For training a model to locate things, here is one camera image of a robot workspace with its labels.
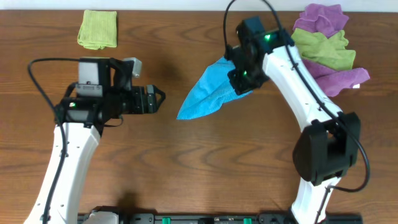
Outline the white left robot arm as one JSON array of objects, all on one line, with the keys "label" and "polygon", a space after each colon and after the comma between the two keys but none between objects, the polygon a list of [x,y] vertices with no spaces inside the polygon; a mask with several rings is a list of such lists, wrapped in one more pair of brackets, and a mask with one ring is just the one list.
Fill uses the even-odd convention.
[{"label": "white left robot arm", "polygon": [[26,223],[127,223],[113,209],[79,215],[78,206],[93,154],[111,119],[125,114],[156,113],[165,93],[154,85],[134,86],[142,63],[135,57],[118,60],[83,57],[78,81],[71,83],[55,116],[53,148],[44,181]]}]

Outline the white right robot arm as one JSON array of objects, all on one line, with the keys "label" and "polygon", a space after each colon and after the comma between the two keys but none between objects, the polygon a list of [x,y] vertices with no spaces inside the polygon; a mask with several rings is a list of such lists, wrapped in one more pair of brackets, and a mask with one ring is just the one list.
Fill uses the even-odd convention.
[{"label": "white right robot arm", "polygon": [[345,114],[324,94],[286,30],[266,31],[260,19],[252,17],[239,23],[236,33],[239,45],[226,51],[235,66],[228,73],[234,91],[243,95],[272,80],[301,132],[292,155],[300,183],[290,216],[268,215],[263,223],[362,223],[361,215],[326,214],[333,187],[356,163],[358,116]]}]

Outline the blue microfiber cloth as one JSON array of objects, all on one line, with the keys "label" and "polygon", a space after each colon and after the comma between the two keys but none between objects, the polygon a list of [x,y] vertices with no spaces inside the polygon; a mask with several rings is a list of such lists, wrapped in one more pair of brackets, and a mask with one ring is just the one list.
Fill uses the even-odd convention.
[{"label": "blue microfiber cloth", "polygon": [[207,116],[218,111],[225,103],[251,94],[252,91],[236,94],[228,78],[228,72],[233,69],[233,63],[223,57],[208,66],[187,95],[177,119],[189,120]]}]

